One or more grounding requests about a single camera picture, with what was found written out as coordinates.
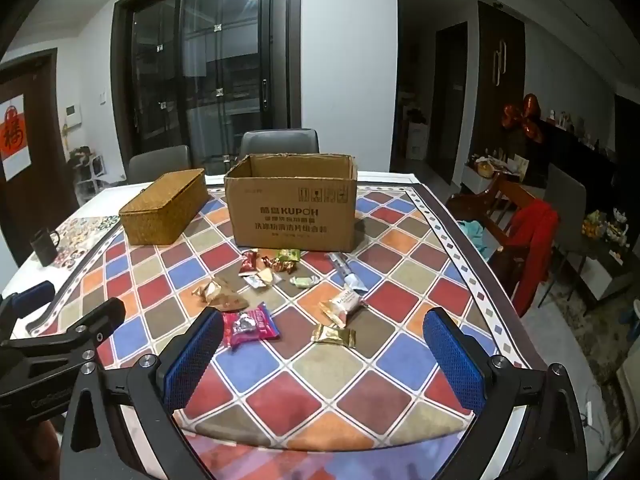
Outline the brown triangular snack packet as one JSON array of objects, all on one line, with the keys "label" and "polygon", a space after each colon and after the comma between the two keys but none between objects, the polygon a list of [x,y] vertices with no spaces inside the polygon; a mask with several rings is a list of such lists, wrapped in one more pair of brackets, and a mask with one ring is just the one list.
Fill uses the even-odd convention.
[{"label": "brown triangular snack packet", "polygon": [[238,312],[247,309],[248,301],[234,292],[225,280],[210,278],[206,283],[198,285],[192,290],[192,295],[198,297],[206,307],[212,307],[220,312]]}]

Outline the pink snack packet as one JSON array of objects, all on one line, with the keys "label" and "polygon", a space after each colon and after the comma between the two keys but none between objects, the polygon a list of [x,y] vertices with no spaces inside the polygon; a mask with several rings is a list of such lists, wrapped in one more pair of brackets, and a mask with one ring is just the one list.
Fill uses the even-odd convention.
[{"label": "pink snack packet", "polygon": [[280,337],[280,330],[263,302],[252,310],[224,313],[222,318],[224,319],[222,344],[225,347],[236,348],[246,342]]}]

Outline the red small snack packet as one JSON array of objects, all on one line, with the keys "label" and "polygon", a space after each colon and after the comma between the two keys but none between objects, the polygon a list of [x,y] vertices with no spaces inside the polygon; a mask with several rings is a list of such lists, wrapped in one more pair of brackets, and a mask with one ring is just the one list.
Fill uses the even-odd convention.
[{"label": "red small snack packet", "polygon": [[242,252],[242,262],[239,268],[239,277],[255,275],[257,273],[257,252],[254,249]]}]

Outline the pale green candy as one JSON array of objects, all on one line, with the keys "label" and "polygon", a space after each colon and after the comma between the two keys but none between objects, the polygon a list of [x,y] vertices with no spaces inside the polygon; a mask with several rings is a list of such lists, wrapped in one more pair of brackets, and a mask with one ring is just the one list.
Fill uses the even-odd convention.
[{"label": "pale green candy", "polygon": [[317,275],[309,275],[309,276],[292,276],[290,278],[290,283],[300,289],[308,289],[318,285],[321,282],[321,278],[318,278]]}]

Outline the white Denmark cheese packet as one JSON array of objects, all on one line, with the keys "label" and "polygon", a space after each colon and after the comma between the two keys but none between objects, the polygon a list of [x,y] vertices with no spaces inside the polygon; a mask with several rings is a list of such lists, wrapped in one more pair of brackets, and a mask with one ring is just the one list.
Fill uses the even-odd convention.
[{"label": "white Denmark cheese packet", "polygon": [[330,300],[322,301],[321,312],[337,327],[345,328],[349,315],[362,306],[362,299],[358,292],[345,287]]}]

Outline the gold foil snack packet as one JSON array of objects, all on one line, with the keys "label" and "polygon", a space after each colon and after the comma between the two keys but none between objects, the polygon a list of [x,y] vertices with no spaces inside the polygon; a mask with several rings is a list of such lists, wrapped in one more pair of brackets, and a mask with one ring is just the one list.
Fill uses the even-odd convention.
[{"label": "gold foil snack packet", "polygon": [[356,332],[336,325],[318,324],[311,333],[310,341],[317,344],[337,344],[346,348],[355,348]]}]

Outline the silver blue stick packet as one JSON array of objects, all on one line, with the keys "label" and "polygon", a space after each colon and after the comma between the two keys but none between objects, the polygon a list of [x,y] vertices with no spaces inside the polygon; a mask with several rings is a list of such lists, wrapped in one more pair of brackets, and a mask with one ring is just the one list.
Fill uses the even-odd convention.
[{"label": "silver blue stick packet", "polygon": [[354,292],[362,295],[368,291],[362,279],[352,270],[346,258],[340,252],[329,252],[327,255],[337,274],[342,278],[344,284]]}]

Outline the red gold candy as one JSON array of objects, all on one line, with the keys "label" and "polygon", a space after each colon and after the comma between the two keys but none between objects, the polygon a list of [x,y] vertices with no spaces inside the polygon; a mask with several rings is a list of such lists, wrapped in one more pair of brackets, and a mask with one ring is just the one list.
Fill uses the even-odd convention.
[{"label": "red gold candy", "polygon": [[262,263],[266,268],[276,273],[286,272],[292,274],[296,270],[296,261],[280,257],[269,258],[268,256],[262,256]]}]

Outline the green snack packet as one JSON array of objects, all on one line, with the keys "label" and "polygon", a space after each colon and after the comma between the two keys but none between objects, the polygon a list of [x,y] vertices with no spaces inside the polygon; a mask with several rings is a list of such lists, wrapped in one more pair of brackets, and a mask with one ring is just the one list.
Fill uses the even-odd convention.
[{"label": "green snack packet", "polygon": [[299,262],[300,250],[299,249],[280,249],[277,255],[277,259],[282,262]]}]

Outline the black mug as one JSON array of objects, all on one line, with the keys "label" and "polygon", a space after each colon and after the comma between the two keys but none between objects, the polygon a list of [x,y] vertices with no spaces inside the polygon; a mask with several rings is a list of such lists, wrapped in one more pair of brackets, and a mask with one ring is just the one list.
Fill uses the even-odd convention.
[{"label": "black mug", "polygon": [[29,243],[42,266],[50,266],[58,256],[60,234],[55,230],[42,228],[35,232]]}]

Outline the woven wicker box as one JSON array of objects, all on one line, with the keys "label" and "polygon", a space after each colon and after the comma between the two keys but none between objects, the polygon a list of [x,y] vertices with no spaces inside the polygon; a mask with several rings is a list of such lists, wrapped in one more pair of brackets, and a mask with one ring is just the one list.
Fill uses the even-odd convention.
[{"label": "woven wicker box", "polygon": [[203,169],[171,171],[118,214],[130,245],[171,245],[208,201]]}]

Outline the grey dining chair left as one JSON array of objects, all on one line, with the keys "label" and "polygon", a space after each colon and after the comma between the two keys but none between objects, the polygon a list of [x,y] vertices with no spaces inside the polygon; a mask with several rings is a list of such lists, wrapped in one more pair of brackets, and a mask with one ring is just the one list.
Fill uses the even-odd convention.
[{"label": "grey dining chair left", "polygon": [[190,152],[186,145],[160,148],[130,159],[128,182],[130,184],[153,182],[168,172],[190,168]]}]

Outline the grey dining chair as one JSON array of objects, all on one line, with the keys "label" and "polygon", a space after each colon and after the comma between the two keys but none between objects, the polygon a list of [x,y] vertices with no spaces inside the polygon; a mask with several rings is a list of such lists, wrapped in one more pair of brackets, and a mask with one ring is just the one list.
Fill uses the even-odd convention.
[{"label": "grey dining chair", "polygon": [[130,159],[128,182],[130,184],[153,182],[168,172],[190,168],[190,152],[186,145],[160,148]]},{"label": "grey dining chair", "polygon": [[257,154],[319,153],[318,133],[314,129],[269,129],[247,131],[241,140],[239,158]]}]

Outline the red fu door poster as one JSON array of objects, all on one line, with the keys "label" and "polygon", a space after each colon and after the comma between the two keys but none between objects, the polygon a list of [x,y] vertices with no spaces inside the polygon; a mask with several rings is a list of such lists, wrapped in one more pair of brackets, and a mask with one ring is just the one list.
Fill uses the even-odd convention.
[{"label": "red fu door poster", "polygon": [[24,96],[1,103],[1,162],[4,177],[13,179],[32,164],[29,153]]}]

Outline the colourful diamond table mat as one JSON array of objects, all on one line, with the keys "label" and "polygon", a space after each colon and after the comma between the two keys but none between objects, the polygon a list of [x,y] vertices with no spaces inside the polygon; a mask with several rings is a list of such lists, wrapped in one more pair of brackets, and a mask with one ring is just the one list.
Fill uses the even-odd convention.
[{"label": "colourful diamond table mat", "polygon": [[[462,333],[513,365],[541,367],[509,298],[442,203],[413,183],[360,183],[356,246],[346,260],[368,291],[349,325],[356,347],[317,344],[319,306],[344,287],[326,255],[304,252],[280,283],[254,289],[239,277],[224,190],[174,244],[132,246],[110,223],[136,188],[103,192],[61,226],[81,259],[55,280],[52,309],[35,335],[55,334],[118,297],[122,326],[102,344],[108,367],[163,350],[201,312],[192,290],[225,280],[252,307],[263,302],[277,339],[219,349],[177,422],[221,479],[429,479],[471,426],[423,338],[441,308]],[[292,276],[317,275],[308,289]]]}]

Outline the red garment on chair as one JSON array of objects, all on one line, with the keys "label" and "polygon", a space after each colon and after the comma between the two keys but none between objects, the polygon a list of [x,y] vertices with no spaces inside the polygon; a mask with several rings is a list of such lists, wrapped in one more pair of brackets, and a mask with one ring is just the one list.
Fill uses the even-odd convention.
[{"label": "red garment on chair", "polygon": [[512,217],[509,231],[509,248],[525,249],[524,266],[512,304],[519,316],[523,316],[532,304],[538,285],[548,278],[548,269],[559,214],[539,198],[519,210]]}]

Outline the brown cardboard box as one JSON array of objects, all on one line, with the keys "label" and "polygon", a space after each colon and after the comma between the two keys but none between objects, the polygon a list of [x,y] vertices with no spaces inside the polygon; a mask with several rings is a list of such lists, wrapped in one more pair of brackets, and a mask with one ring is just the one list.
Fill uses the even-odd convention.
[{"label": "brown cardboard box", "polygon": [[224,176],[235,244],[350,252],[358,170],[339,154],[247,155]]}]

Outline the teal cloth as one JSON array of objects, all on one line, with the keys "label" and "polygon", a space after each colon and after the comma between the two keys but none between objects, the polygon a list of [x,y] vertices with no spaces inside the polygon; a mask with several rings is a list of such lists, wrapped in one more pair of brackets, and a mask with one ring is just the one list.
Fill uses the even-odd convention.
[{"label": "teal cloth", "polygon": [[457,224],[484,260],[489,261],[499,247],[498,240],[477,220],[458,220]]}]

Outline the grey dining chair centre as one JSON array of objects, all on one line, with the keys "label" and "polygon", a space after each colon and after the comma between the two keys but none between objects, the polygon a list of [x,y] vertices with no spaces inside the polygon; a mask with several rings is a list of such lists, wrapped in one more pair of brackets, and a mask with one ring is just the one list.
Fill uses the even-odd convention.
[{"label": "grey dining chair centre", "polygon": [[269,129],[247,131],[241,140],[239,158],[257,154],[319,153],[318,133],[314,129]]}]

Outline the wooden chair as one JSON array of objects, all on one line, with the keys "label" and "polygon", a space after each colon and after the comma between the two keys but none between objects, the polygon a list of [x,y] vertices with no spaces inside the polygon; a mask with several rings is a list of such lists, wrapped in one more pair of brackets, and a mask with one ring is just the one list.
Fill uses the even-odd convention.
[{"label": "wooden chair", "polygon": [[446,201],[450,214],[459,221],[477,221],[498,244],[488,259],[504,290],[513,296],[523,276],[529,249],[512,240],[514,217],[536,200],[532,193],[504,174],[496,174],[485,191],[458,193]]}]

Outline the glass sliding door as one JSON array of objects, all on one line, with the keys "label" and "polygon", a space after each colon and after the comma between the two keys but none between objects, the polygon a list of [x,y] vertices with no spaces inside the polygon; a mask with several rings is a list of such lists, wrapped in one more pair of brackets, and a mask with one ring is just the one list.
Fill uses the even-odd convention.
[{"label": "glass sliding door", "polygon": [[116,0],[114,121],[122,162],[184,145],[220,174],[250,130],[298,128],[302,0]]}]

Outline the white low tv cabinet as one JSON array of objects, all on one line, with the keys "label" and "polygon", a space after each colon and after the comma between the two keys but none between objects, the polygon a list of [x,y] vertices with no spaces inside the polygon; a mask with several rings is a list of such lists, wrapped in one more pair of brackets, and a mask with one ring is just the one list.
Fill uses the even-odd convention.
[{"label": "white low tv cabinet", "polygon": [[490,187],[492,180],[498,177],[499,174],[504,174],[508,181],[523,182],[523,177],[518,172],[513,171],[509,165],[490,163],[492,171],[488,169],[478,171],[475,165],[464,166],[461,179],[462,188],[466,188],[473,194],[480,194]]}]

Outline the red foil balloon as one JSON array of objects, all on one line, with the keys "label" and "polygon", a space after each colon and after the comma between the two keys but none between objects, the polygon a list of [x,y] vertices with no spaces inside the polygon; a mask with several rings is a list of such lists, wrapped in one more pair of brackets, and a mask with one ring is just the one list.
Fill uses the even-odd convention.
[{"label": "red foil balloon", "polygon": [[540,114],[537,97],[533,93],[527,93],[521,105],[506,104],[503,107],[501,125],[507,129],[519,126],[530,140],[541,143],[542,134],[538,125]]}]

